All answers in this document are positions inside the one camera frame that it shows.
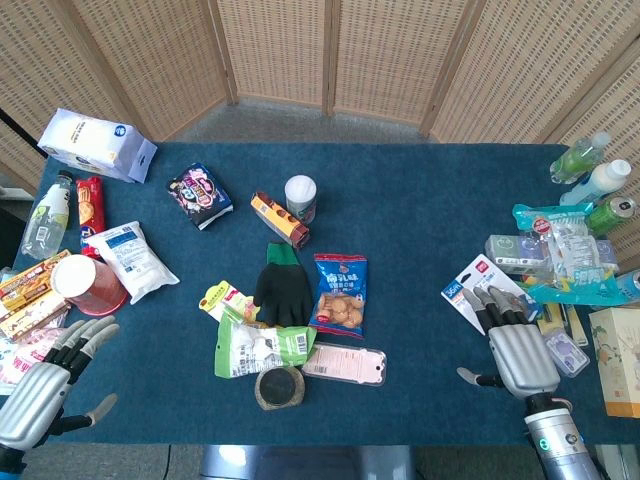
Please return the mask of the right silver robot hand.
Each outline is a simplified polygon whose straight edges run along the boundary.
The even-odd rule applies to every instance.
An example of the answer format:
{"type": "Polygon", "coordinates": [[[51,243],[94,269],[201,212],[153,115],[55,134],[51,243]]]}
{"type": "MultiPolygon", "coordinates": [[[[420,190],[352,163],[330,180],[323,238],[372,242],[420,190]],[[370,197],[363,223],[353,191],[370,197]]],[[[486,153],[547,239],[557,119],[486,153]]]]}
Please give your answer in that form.
{"type": "Polygon", "coordinates": [[[457,374],[471,385],[505,388],[521,400],[554,393],[560,383],[557,368],[539,328],[513,302],[515,296],[494,286],[465,288],[462,294],[488,340],[498,373],[459,367],[457,374]]]}

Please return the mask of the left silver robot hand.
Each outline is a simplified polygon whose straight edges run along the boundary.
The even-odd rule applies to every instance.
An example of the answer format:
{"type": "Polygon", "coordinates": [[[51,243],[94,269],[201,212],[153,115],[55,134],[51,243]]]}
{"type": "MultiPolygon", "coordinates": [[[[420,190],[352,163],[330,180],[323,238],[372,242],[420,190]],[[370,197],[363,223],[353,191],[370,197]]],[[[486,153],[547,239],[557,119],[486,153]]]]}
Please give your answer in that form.
{"type": "Polygon", "coordinates": [[[32,366],[1,407],[1,447],[26,452],[48,436],[95,426],[118,397],[107,395],[93,410],[66,417],[64,404],[98,350],[119,332],[114,316],[80,320],[53,343],[44,360],[32,366]]]}

